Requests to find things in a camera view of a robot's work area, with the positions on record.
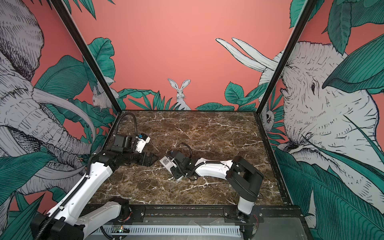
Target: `cable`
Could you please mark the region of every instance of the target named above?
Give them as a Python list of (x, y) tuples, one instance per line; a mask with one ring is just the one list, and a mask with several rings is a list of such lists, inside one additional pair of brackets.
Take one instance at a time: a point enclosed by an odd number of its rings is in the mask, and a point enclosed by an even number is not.
[(133, 113), (123, 113), (123, 115), (121, 115), (118, 119), (118, 121), (116, 122), (116, 129), (115, 129), (115, 135), (117, 135), (118, 133), (118, 129), (119, 129), (119, 124), (120, 124), (120, 121), (122, 120), (123, 117), (125, 117), (126, 115), (131, 115), (133, 117), (133, 123), (135, 124), (135, 136), (138, 136), (137, 134), (137, 122), (136, 122), (136, 117)]
[[(94, 156), (95, 155), (91, 156), (88, 159), (87, 170), (86, 170), (85, 176), (89, 176), (89, 174), (91, 173), (92, 158)], [(39, 232), (37, 233), (35, 240), (41, 240), (42, 239), (42, 236), (46, 232), (48, 225), (52, 222), (54, 217), (62, 210), (62, 208), (64, 208), (64, 206), (69, 202), (69, 200), (71, 200), (71, 198), (78, 192), (78, 190), (84, 185), (84, 183), (87, 180), (88, 180), (88, 178), (84, 177), (81, 180), (81, 182), (79, 183), (79, 185), (77, 185), (77, 187), (71, 192), (71, 194), (63, 200), (63, 203), (60, 204), (60, 206), (49, 216), (49, 218), (43, 223), (42, 227), (40, 228)]]
[(127, 235), (125, 235), (124, 237), (122, 237), (122, 236), (119, 236), (118, 238), (116, 238), (116, 237), (113, 237), (113, 236), (108, 236), (108, 234), (105, 232), (105, 230), (104, 230), (103, 226), (100, 226), (100, 230), (101, 230), (101, 232), (103, 233), (104, 237), (108, 238), (109, 240), (114, 240), (114, 239), (123, 239), (123, 238), (125, 238), (125, 237), (127, 236)]
[(189, 149), (189, 158), (192, 158), (192, 149), (191, 149), (191, 147), (188, 144), (186, 144), (185, 142), (179, 143), (178, 146), (181, 145), (181, 144), (183, 144), (184, 146), (186, 146)]

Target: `marble tabletop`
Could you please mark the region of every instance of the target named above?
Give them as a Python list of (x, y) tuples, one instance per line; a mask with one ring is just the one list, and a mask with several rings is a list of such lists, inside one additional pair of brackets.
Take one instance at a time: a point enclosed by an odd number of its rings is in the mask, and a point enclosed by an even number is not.
[[(283, 205), (277, 182), (265, 151), (253, 113), (198, 112), (198, 111), (132, 111), (137, 118), (138, 133), (145, 133), (151, 141), (144, 151), (160, 158), (171, 149), (189, 154), (181, 142), (187, 143), (194, 158), (230, 160), (242, 156), (260, 172), (264, 180), (263, 195), (257, 205)], [(130, 115), (119, 125), (120, 134), (134, 135)], [(109, 149), (113, 137), (106, 145)], [(199, 177), (180, 182), (156, 161), (151, 167), (131, 164), (121, 166), (107, 179), (90, 200), (90, 204), (104, 204), (119, 196), (132, 204), (237, 204), (238, 195), (223, 179)]]

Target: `rabbit ear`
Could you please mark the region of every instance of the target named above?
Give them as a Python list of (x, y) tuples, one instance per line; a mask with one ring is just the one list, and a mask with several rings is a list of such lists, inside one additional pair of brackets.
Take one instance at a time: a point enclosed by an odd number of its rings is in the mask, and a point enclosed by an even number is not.
[(186, 86), (188, 86), (188, 84), (191, 83), (191, 80), (187, 79), (183, 82), (183, 84), (181, 85), (181, 89), (185, 88)]
[(170, 85), (171, 85), (174, 89), (176, 89), (176, 90), (179, 89), (179, 86), (177, 85), (177, 83), (176, 83), (175, 81), (173, 81), (173, 80), (170, 79), (170, 78), (168, 78), (168, 81), (169, 81)]

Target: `pink wall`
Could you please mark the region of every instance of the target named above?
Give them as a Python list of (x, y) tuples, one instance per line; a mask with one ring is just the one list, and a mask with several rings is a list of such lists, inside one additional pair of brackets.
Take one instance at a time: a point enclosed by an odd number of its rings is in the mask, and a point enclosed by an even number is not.
[[(236, 37), (273, 58), (284, 49), (292, 31), (289, 1), (116, 0), (114, 3), (94, 1), (97, 20), (83, 6), (81, 12), (71, 3), (72, 17), (87, 44), (99, 37), (112, 41), (116, 82), (111, 87), (116, 91), (160, 90), (166, 99), (173, 97), (173, 104), (176, 90), (167, 78), (179, 86), (190, 79), (184, 94), (192, 110), (208, 102), (233, 105), (224, 98), (229, 82), (241, 85), (247, 94), (257, 86), (261, 76), (239, 64), (216, 38), (233, 44), (231, 38)], [(127, 109), (139, 109), (124, 101)]]

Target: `green leaf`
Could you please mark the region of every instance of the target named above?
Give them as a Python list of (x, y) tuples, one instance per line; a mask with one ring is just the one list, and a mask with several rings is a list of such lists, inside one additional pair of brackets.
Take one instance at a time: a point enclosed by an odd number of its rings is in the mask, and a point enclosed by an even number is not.
[(229, 82), (227, 88), (225, 89), (225, 99), (232, 104), (236, 104), (236, 101), (239, 98), (244, 97), (244, 90), (241, 86)]
[(292, 0), (290, 8), (291, 27), (296, 25), (297, 19), (300, 16), (301, 10), (304, 7), (306, 0)]
[(139, 89), (130, 89), (126, 88), (118, 92), (119, 98), (125, 98), (127, 95), (130, 95), (134, 98), (141, 98), (143, 97), (143, 94), (148, 95), (152, 94), (155, 95), (156, 93), (152, 90), (139, 90)]
[(280, 145), (280, 143), (278, 142), (278, 141), (276, 141), (276, 140), (273, 140), (273, 139), (268, 139), (269, 140), (269, 143), (270, 144), (274, 144), (274, 145)]
[(142, 95), (143, 98), (144, 98), (145, 105), (147, 105), (147, 107), (148, 107), (150, 110), (152, 110), (151, 103), (149, 102), (149, 99), (147, 98), (147, 96), (146, 96), (143, 92), (141, 92), (141, 95)]
[[(81, 102), (79, 99), (76, 99), (76, 100), (69, 99), (68, 101), (73, 103), (74, 105), (78, 106), (81, 110), (83, 110), (84, 113), (86, 113), (88, 115), (88, 117), (91, 119), (91, 121), (95, 127), (100, 127), (100, 126), (109, 127), (108, 124), (103, 123), (103, 117), (97, 113), (100, 111), (94, 111), (93, 110), (95, 108), (94, 106), (90, 105), (89, 103), (87, 103), (85, 101)], [(65, 116), (65, 118), (71, 120), (72, 122), (80, 122), (83, 127), (88, 126), (87, 123), (85, 122), (85, 120), (82, 119), (76, 113), (74, 113), (68, 109), (61, 108), (61, 107), (57, 107), (57, 110), (60, 113), (62, 113)]]
[(35, 88), (64, 99), (73, 99), (88, 83), (82, 62), (71, 56), (63, 56), (59, 62), (48, 68), (37, 81)]
[(283, 118), (284, 118), (284, 116), (275, 116), (274, 122), (278, 122), (278, 121), (282, 120)]
[(283, 135), (285, 135), (285, 133), (284, 133), (283, 131), (280, 131), (280, 130), (277, 129), (277, 128), (272, 128), (271, 132), (273, 132), (273, 133), (279, 133), (279, 134), (283, 134)]
[(353, 159), (351, 157), (348, 157), (344, 154), (331, 152), (322, 148), (317, 147), (316, 145), (312, 144), (310, 141), (308, 141), (311, 145), (316, 147), (319, 151), (327, 154), (328, 156), (331, 156), (333, 158), (336, 158), (337, 160), (347, 164), (351, 168), (353, 168), (355, 171), (360, 173), (361, 175), (365, 176), (368, 180), (370, 180), (376, 187), (384, 193), (384, 173), (380, 171), (379, 169), (365, 164), (363, 162), (360, 162), (356, 159)]
[(105, 142), (105, 139), (106, 139), (106, 138), (107, 138), (107, 137), (104, 136), (104, 135), (99, 135), (99, 136), (97, 136), (97, 137), (95, 138), (95, 141), (94, 141), (93, 144), (92, 144), (91, 152), (94, 152), (94, 151), (97, 149), (98, 146), (103, 145), (104, 142)]
[(128, 100), (129, 100), (131, 103), (133, 103), (133, 104), (135, 104), (136, 106), (138, 106), (139, 108), (142, 108), (142, 109), (144, 109), (144, 110), (150, 110), (149, 108), (147, 108), (147, 107), (144, 106), (143, 104), (141, 104), (141, 103), (139, 103), (139, 102), (137, 102), (137, 101), (135, 101), (135, 100), (133, 100), (133, 99), (128, 98)]
[(352, 4), (352, 26), (366, 23), (384, 24), (384, 1), (378, 1), (373, 7), (366, 8), (363, 1)]
[(384, 87), (384, 34), (344, 59), (323, 84), (352, 93)]
[(314, 9), (313, 9), (313, 11), (312, 11), (312, 13), (311, 13), (310, 18), (308, 19), (308, 21), (311, 20), (311, 19), (314, 17), (314, 15), (315, 15), (315, 14), (317, 13), (317, 11), (321, 8), (321, 6), (323, 5), (323, 3), (324, 3), (324, 0), (317, 0), (316, 6), (314, 7)]
[(68, 11), (70, 13), (72, 13), (70, 2), (68, 0), (63, 0), (63, 1), (64, 1), (65, 5), (67, 5)]
[(234, 111), (234, 110), (235, 110), (234, 106), (222, 106), (215, 109), (215, 111)]
[(283, 122), (277, 122), (273, 125), (273, 128), (277, 128), (277, 127), (282, 127), (284, 126), (284, 123)]
[(120, 108), (124, 110), (127, 106), (124, 103), (124, 100), (122, 98), (116, 98), (116, 101), (118, 102)]
[(155, 110), (155, 108), (159, 110), (160, 103), (161, 103), (161, 95), (160, 95), (160, 91), (158, 91), (153, 97), (153, 101), (152, 101), (153, 110)]
[(256, 98), (259, 98), (263, 93), (265, 93), (267, 87), (268, 87), (268, 83), (263, 83), (263, 84), (257, 86), (254, 90), (250, 91), (246, 95), (246, 97), (252, 96), (252, 98), (249, 100), (249, 102), (252, 102)]
[(40, 202), (44, 195), (35, 200), (22, 213), (17, 216), (12, 223), (5, 229), (0, 240), (32, 240), (32, 232), (29, 225), (37, 213)]
[(332, 3), (328, 19), (328, 35), (336, 51), (344, 54), (351, 35), (351, 3)]
[(88, 12), (92, 14), (92, 16), (96, 19), (95, 8), (93, 7), (92, 0), (79, 0), (79, 1), (86, 8), (86, 10), (88, 10)]
[(280, 96), (278, 96), (276, 101), (273, 103), (273, 106), (271, 107), (271, 109), (274, 109), (275, 107), (277, 107), (277, 105), (280, 103), (280, 100), (282, 97), (283, 97), (283, 95), (281, 95), (281, 94), (280, 94)]
[(248, 96), (248, 97), (245, 97), (245, 98), (239, 98), (237, 101), (236, 101), (236, 104), (240, 106), (244, 105), (244, 104), (247, 104), (247, 103), (250, 103), (250, 99), (252, 99), (252, 96)]
[(281, 135), (279, 135), (279, 134), (270, 134), (270, 133), (267, 133), (267, 135), (268, 135), (268, 137), (269, 137), (270, 139), (281, 139), (281, 140), (284, 140), (284, 138), (283, 138)]
[(55, 202), (60, 202), (67, 195), (64, 190), (59, 187), (53, 187), (49, 189), (49, 191), (52, 192), (52, 200)]
[(82, 12), (78, 0), (73, 0), (73, 1), (74, 1), (74, 3), (76, 3), (77, 7), (78, 7), (78, 8), (80, 9), (80, 11)]
[(48, 152), (33, 152), (19, 157), (0, 157), (0, 204), (23, 186), (49, 161), (56, 159)]
[(164, 110), (164, 102), (166, 101), (166, 98), (163, 97), (163, 100), (160, 103), (159, 110)]
[(275, 149), (275, 156), (293, 204), (300, 206), (303, 215), (308, 213), (313, 191), (317, 234), (321, 238), (338, 240), (382, 238), (383, 215), (374, 206), (354, 194), (338, 178), (316, 164), (297, 162), (291, 154), (278, 148)]
[(332, 175), (334, 175), (335, 177), (337, 177), (338, 179), (340, 179), (340, 181), (342, 181), (341, 178), (340, 178), (340, 176), (337, 175), (337, 173), (335, 173), (334, 170), (332, 170), (331, 166), (328, 167), (327, 172), (329, 172), (330, 174), (332, 174)]
[(272, 110), (272, 112), (274, 112), (276, 114), (278, 114), (278, 113), (283, 113), (284, 114), (284, 106), (282, 105), (282, 106), (276, 108), (275, 110)]
[(15, 197), (16, 197), (17, 207), (19, 208), (20, 211), (24, 211), (29, 206), (29, 204), (25, 200), (24, 195), (17, 192), (15, 194)]
[(205, 103), (203, 105), (200, 105), (196, 108), (196, 110), (199, 111), (214, 111), (216, 108), (222, 107), (223, 104), (221, 103)]
[(56, 119), (63, 124), (65, 121), (65, 116), (61, 114), (57, 108), (52, 104), (45, 104), (45, 106), (53, 113), (53, 115), (56, 117)]
[(166, 107), (165, 107), (165, 110), (168, 110), (169, 109), (169, 105), (170, 105), (170, 101), (172, 100), (172, 98), (170, 98), (168, 101), (167, 101), (167, 104), (166, 104)]
[(378, 0), (364, 0), (364, 7), (369, 8), (375, 3), (377, 3)]
[(352, 120), (350, 120), (347, 116), (344, 115), (348, 121), (350, 121), (358, 130), (361, 132), (361, 134), (364, 136), (364, 138), (369, 142), (369, 144), (372, 146), (372, 148), (375, 150), (376, 154), (379, 156), (380, 160), (384, 163), (384, 154), (383, 152), (376, 146), (376, 144), (359, 128)]
[(256, 106), (256, 103), (244, 105), (244, 106), (239, 107), (237, 109), (237, 111), (256, 111), (257, 108), (255, 106)]
[(115, 120), (115, 116), (109, 114), (109, 115), (104, 117), (103, 123), (105, 123), (105, 124), (113, 123), (114, 120)]
[[(80, 0), (80, 2), (84, 5), (84, 2), (90, 2), (93, 8), (93, 4), (91, 0)], [(88, 45), (90, 52), (96, 60), (101, 72), (104, 76), (109, 78), (115, 77), (115, 63), (111, 59), (111, 56), (115, 54), (111, 41), (108, 38), (95, 38), (91, 44)], [(86, 69), (88, 75), (89, 86), (91, 90), (94, 87), (97, 88), (97, 79), (93, 74), (93, 71), (89, 67), (87, 61), (83, 58), (84, 67)]]
[(177, 102), (174, 105), (172, 105), (172, 107), (169, 110), (173, 110), (176, 107), (176, 104)]

